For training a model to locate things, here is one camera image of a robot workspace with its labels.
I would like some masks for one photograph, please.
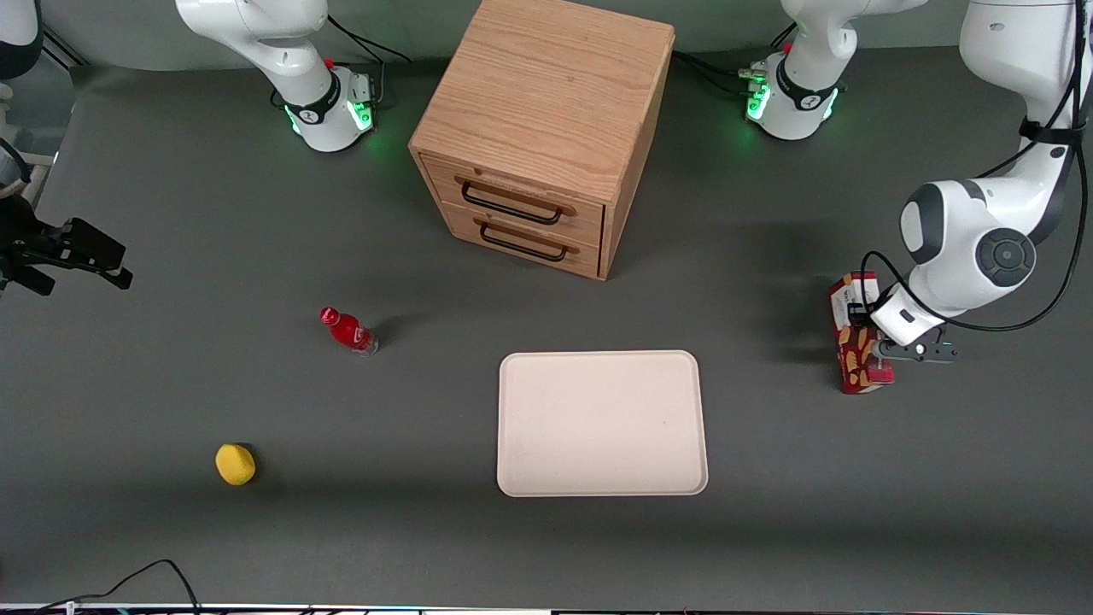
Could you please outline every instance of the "gray table surface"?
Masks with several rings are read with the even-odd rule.
[[[830,123],[786,143],[673,64],[601,283],[448,234],[406,149],[442,69],[391,70],[378,130],[329,155],[257,71],[79,75],[39,215],[110,233],[136,279],[0,300],[0,598],[172,557],[205,602],[1093,610],[1093,263],[1041,326],[954,334],[960,365],[835,385],[827,286],[868,248],[908,264],[906,196],[1012,152],[1020,99],[953,48],[863,51]],[[1038,310],[1076,209],[976,320]],[[380,354],[333,345],[326,304]],[[650,348],[700,362],[702,495],[501,494],[506,355]],[[257,484],[216,476],[230,441]],[[118,599],[184,594],[163,570]]]

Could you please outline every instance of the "wooden cabinet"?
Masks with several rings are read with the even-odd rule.
[[[482,0],[410,140],[451,233],[607,279],[674,37],[562,0]]]

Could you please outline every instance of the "yellow sponge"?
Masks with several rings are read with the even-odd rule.
[[[255,477],[255,458],[239,445],[224,445],[216,451],[216,471],[228,485],[246,485]]]

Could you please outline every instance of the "red bottle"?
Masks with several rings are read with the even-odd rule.
[[[361,327],[360,321],[353,317],[339,315],[333,307],[324,307],[319,312],[319,320],[330,328],[330,335],[338,341],[338,344],[362,357],[374,355],[379,348],[379,341],[371,331]]]

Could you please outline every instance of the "white tray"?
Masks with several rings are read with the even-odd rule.
[[[690,353],[509,355],[498,402],[497,486],[508,496],[693,496],[706,487]]]

